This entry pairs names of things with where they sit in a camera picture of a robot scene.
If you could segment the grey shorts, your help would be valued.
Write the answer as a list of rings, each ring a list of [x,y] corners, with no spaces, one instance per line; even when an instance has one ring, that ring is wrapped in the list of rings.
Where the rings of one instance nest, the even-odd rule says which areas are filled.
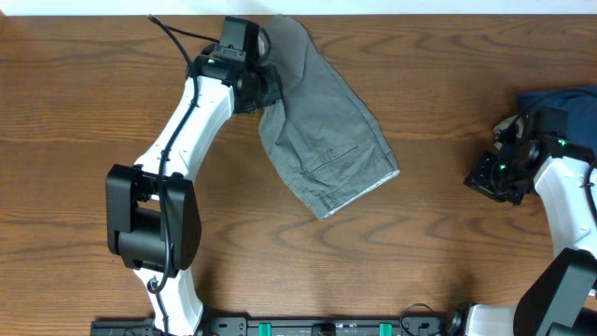
[[[281,179],[324,220],[400,168],[379,122],[304,26],[277,15],[266,31],[283,97],[265,108],[260,140]]]

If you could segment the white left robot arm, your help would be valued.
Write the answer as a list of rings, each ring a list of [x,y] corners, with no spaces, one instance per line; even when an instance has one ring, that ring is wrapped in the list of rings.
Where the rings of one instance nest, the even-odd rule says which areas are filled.
[[[187,70],[183,95],[153,145],[132,166],[114,165],[105,180],[107,246],[142,281],[165,335],[193,335],[203,304],[191,264],[201,240],[194,190],[202,162],[235,113],[271,105],[280,81],[270,45],[220,42]]]

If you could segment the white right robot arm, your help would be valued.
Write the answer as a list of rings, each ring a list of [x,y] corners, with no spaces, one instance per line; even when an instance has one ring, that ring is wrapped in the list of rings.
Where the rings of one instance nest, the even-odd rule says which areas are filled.
[[[527,194],[545,209],[554,259],[514,306],[469,303],[447,322],[448,335],[593,335],[596,312],[596,156],[578,142],[568,112],[543,107],[503,120],[465,185],[499,203]]]

